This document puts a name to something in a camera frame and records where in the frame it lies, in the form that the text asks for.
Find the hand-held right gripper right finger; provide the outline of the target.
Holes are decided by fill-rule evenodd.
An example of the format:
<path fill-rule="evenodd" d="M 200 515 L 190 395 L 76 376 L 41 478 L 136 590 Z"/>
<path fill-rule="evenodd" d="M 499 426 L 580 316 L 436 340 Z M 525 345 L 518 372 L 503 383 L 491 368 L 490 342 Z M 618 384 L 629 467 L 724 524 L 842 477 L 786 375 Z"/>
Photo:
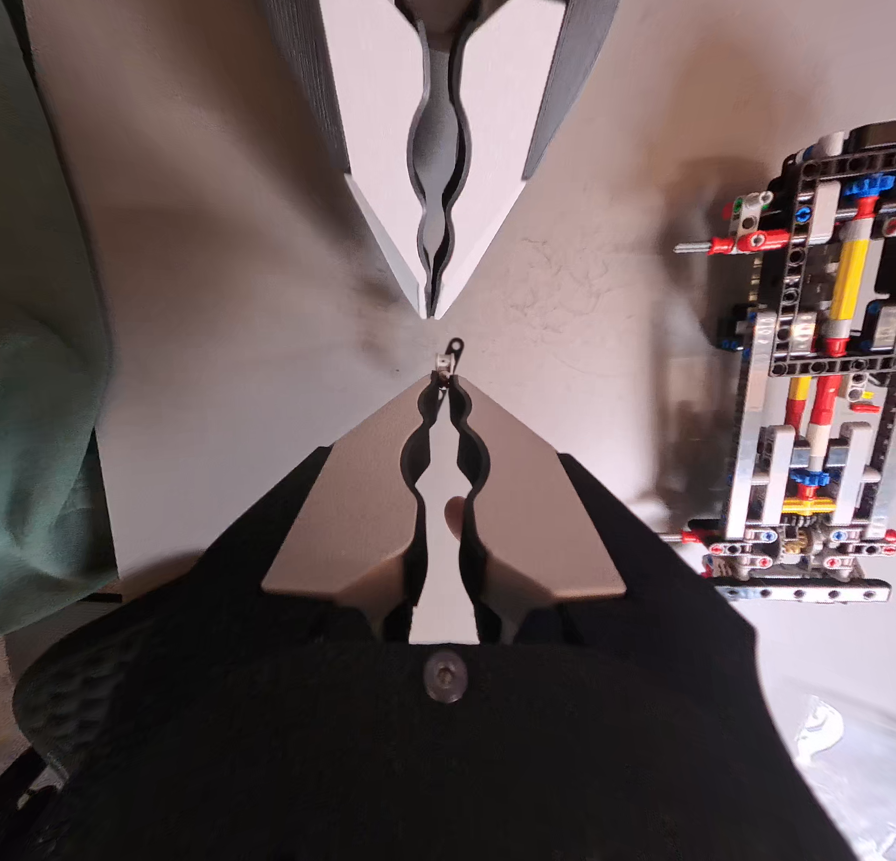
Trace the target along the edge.
<path fill-rule="evenodd" d="M 459 555 L 483 643 L 534 611 L 626 587 L 554 447 L 470 380 L 452 377 L 457 466 L 469 483 Z"/>

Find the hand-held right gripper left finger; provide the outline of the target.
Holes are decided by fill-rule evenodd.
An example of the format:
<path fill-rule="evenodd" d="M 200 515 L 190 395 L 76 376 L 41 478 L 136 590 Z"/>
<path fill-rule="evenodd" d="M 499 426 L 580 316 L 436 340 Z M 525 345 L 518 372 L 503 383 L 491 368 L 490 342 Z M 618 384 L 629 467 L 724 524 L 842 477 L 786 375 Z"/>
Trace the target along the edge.
<path fill-rule="evenodd" d="M 428 466 L 425 376 L 330 447 L 262 590 L 357 609 L 378 637 L 405 638 L 427 576 Z"/>

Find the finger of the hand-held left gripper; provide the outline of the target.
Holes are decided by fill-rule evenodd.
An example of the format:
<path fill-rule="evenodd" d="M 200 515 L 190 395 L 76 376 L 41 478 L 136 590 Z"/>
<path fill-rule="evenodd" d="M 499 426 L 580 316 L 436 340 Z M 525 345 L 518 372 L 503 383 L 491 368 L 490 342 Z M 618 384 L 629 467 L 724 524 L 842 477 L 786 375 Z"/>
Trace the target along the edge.
<path fill-rule="evenodd" d="M 566 4 L 506 0 L 464 44 L 458 94 L 465 117 L 462 184 L 448 216 L 451 248 L 434 317 L 457 300 L 521 194 Z"/>
<path fill-rule="evenodd" d="M 413 144 L 430 97 L 430 48 L 403 0 L 318 0 L 347 152 L 345 181 L 410 306 L 429 318 L 427 204 Z"/>

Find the small grey lego connector piece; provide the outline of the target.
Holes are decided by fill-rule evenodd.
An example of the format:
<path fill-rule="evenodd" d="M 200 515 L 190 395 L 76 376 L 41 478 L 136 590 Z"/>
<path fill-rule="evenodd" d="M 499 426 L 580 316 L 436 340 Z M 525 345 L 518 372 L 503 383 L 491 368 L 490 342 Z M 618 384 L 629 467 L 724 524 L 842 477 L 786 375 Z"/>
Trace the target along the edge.
<path fill-rule="evenodd" d="M 434 363 L 434 373 L 437 376 L 440 389 L 447 389 L 451 379 L 457 371 L 458 364 L 464 352 L 465 342 L 461 338 L 449 340 L 441 354 L 437 354 Z"/>

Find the lego car chassis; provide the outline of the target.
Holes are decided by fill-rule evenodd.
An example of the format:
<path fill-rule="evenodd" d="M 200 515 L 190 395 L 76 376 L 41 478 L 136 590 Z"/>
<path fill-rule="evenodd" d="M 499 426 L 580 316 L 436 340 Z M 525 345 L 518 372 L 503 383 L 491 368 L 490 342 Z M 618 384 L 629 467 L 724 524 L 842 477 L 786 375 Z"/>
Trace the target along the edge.
<path fill-rule="evenodd" d="M 741 358 L 721 515 L 664 536 L 729 602 L 890 598 L 862 567 L 895 554 L 894 183 L 893 120 L 825 134 L 675 247 L 751 264 L 716 336 Z"/>

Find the green garment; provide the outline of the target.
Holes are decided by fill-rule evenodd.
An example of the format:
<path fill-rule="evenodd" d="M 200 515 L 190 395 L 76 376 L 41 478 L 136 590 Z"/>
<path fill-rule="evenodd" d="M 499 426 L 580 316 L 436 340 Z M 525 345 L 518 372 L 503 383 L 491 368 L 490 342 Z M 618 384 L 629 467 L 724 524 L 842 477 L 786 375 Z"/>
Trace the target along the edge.
<path fill-rule="evenodd" d="M 23 0 L 1 9 L 1 629 L 116 578 L 95 425 L 110 365 L 89 237 L 36 80 Z"/>

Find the clear plastic bag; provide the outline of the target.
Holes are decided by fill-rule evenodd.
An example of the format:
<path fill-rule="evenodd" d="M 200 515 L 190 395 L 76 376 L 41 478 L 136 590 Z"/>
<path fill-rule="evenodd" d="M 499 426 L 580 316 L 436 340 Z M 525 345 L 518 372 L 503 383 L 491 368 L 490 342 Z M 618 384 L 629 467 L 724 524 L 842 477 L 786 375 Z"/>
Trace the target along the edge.
<path fill-rule="evenodd" d="M 767 698 L 795 765 L 854 855 L 893 860 L 894 710 L 787 679 Z"/>

